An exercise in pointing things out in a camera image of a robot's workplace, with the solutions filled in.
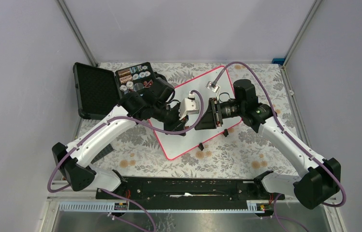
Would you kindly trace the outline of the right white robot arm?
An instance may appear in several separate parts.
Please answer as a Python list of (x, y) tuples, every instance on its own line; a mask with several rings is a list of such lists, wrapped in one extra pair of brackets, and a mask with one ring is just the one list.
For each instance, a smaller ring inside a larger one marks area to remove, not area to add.
[(341, 165), (314, 152), (286, 129), (276, 112), (259, 103), (255, 86), (248, 79), (233, 83), (234, 98), (220, 102), (209, 98), (209, 106), (195, 130), (213, 130), (225, 119), (240, 117), (258, 135), (278, 149), (297, 171), (297, 175), (266, 171), (254, 178), (253, 192), (266, 199), (272, 193), (294, 196), (308, 209), (314, 209), (340, 191)]

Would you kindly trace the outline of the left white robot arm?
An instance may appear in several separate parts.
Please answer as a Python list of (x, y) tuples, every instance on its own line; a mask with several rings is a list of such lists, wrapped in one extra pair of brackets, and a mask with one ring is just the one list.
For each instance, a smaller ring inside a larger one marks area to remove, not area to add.
[(118, 104), (96, 126), (83, 136), (52, 147), (56, 168), (47, 183), (47, 190), (56, 193), (70, 187), (81, 191), (88, 187), (108, 192), (113, 198), (125, 195), (126, 186), (116, 171), (92, 166), (96, 155), (118, 136), (136, 125), (143, 125), (167, 135), (185, 136), (196, 124), (186, 126), (188, 116), (181, 104), (170, 107), (174, 87), (161, 78), (149, 87), (128, 91)]

